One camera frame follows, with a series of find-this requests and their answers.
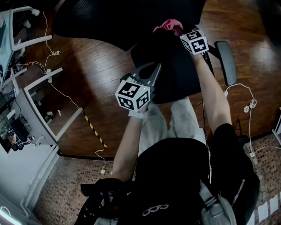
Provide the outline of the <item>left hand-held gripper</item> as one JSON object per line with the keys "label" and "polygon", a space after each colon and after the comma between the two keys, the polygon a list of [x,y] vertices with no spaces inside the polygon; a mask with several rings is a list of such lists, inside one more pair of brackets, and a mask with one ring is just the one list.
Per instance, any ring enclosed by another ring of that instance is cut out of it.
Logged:
{"label": "left hand-held gripper", "polygon": [[161,63],[150,62],[136,68],[134,74],[126,74],[115,92],[119,106],[139,111],[150,102],[161,68]]}

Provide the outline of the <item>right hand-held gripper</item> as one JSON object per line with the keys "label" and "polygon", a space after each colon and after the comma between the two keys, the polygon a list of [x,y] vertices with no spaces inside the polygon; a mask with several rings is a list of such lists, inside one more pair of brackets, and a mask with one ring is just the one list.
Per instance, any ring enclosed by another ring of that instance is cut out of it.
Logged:
{"label": "right hand-held gripper", "polygon": [[201,29],[180,36],[184,48],[192,54],[200,54],[209,50],[207,38]]}

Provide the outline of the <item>pink cloth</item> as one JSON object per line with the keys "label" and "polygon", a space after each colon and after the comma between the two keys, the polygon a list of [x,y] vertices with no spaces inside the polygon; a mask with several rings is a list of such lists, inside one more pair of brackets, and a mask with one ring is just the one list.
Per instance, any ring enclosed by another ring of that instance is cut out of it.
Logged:
{"label": "pink cloth", "polygon": [[157,29],[164,29],[164,30],[168,30],[168,31],[173,31],[175,36],[183,35],[183,31],[184,31],[182,23],[178,20],[175,20],[175,19],[166,20],[160,26],[155,27],[152,32],[155,32]]}

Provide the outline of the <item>person's right forearm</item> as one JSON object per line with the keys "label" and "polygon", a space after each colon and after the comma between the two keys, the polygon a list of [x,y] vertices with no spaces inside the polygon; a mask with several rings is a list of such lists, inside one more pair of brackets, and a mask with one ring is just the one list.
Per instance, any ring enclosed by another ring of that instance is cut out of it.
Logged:
{"label": "person's right forearm", "polygon": [[230,106],[224,92],[201,54],[192,56],[200,83],[203,102],[212,132],[222,124],[232,124]]}

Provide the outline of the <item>person's left forearm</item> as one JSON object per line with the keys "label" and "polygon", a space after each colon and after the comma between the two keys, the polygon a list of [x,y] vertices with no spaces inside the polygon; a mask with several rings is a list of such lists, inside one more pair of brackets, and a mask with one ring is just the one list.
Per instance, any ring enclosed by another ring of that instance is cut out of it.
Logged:
{"label": "person's left forearm", "polygon": [[131,116],[114,158],[112,177],[131,181],[137,164],[142,118]]}

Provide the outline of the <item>black chair seat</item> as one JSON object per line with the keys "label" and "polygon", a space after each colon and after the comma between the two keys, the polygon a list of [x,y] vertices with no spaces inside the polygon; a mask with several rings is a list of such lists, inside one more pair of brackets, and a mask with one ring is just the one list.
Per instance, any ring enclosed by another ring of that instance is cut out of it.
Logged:
{"label": "black chair seat", "polygon": [[191,54],[173,31],[157,29],[131,49],[136,67],[157,62],[161,72],[154,85],[155,104],[174,102],[201,91]]}

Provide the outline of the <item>person's light grey trousers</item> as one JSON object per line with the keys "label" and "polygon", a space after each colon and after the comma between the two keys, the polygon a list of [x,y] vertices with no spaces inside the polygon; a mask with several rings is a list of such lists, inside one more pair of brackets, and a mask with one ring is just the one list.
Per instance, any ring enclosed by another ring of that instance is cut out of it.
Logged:
{"label": "person's light grey trousers", "polygon": [[203,130],[199,127],[188,97],[172,102],[171,113],[170,128],[168,129],[159,106],[154,103],[149,104],[142,123],[139,155],[165,138],[191,138],[206,143]]}

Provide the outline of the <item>yellow black striped floor strip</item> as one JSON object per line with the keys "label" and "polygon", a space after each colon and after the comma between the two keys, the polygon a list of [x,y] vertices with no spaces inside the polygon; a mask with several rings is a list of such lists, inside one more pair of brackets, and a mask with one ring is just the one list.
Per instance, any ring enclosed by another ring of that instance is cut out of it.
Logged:
{"label": "yellow black striped floor strip", "polygon": [[101,139],[100,135],[97,133],[97,131],[93,127],[93,125],[90,122],[89,118],[87,117],[86,113],[84,111],[82,111],[82,114],[84,115],[86,121],[88,122],[91,130],[95,133],[96,137],[99,139],[100,143],[103,145],[103,150],[107,150],[108,149],[107,145],[104,143],[104,141]]}

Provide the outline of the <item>person's black shirt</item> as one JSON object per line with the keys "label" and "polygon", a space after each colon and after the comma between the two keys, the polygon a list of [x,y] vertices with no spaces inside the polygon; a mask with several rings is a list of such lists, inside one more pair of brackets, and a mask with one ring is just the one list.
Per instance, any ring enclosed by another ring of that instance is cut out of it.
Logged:
{"label": "person's black shirt", "polygon": [[74,225],[105,219],[116,225],[202,225],[200,184],[225,198],[237,225],[249,221],[260,181],[230,124],[219,126],[211,149],[191,138],[163,139],[137,159],[134,189],[88,197]]}

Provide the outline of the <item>grey desk with white legs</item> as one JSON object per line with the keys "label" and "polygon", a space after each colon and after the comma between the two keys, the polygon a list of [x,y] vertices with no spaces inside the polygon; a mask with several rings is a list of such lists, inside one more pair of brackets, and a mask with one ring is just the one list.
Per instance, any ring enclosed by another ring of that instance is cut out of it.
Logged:
{"label": "grey desk with white legs", "polygon": [[50,77],[60,73],[63,71],[63,68],[58,68],[52,72],[47,73],[43,77],[35,80],[25,88],[19,91],[19,94],[16,97],[16,101],[18,102],[20,110],[17,110],[17,113],[21,113],[25,119],[28,121],[28,125],[31,127],[30,135],[35,138],[33,143],[35,144],[36,139],[38,139],[41,135],[45,137],[43,141],[43,145],[57,145],[59,139],[66,132],[69,126],[73,123],[73,121],[82,113],[83,109],[80,107],[76,110],[76,112],[70,117],[70,119],[64,124],[62,129],[58,132],[57,135],[53,133],[50,129],[44,118],[41,116],[39,110],[37,109],[35,103],[32,100],[32,97],[29,91],[40,84],[41,82],[46,81]]}

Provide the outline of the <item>white power strip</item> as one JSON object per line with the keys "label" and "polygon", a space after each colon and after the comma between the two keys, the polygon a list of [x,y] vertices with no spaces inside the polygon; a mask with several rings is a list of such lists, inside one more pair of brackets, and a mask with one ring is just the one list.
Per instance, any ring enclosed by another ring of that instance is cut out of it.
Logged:
{"label": "white power strip", "polygon": [[41,135],[38,139],[36,139],[34,148],[38,148],[40,145],[42,145],[44,140],[45,140],[45,137]]}

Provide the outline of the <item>light blue desk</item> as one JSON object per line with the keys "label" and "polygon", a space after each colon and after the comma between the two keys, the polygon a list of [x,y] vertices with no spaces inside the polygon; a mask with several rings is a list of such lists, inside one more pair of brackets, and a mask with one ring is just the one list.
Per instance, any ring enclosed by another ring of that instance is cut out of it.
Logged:
{"label": "light blue desk", "polygon": [[32,11],[26,6],[0,12],[0,85],[4,85],[11,57],[15,51],[24,47],[52,39],[51,35],[35,38],[21,44],[14,43],[13,15],[18,12]]}

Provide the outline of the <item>white baseboard pipes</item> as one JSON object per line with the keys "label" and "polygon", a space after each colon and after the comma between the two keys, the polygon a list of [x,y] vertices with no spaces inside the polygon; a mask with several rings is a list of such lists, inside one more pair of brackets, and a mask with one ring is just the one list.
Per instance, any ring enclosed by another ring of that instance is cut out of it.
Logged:
{"label": "white baseboard pipes", "polygon": [[46,159],[31,179],[25,196],[20,202],[20,206],[27,218],[31,215],[41,189],[59,158],[59,155],[57,154],[59,147],[57,145],[51,146],[50,150],[51,152],[47,155]]}

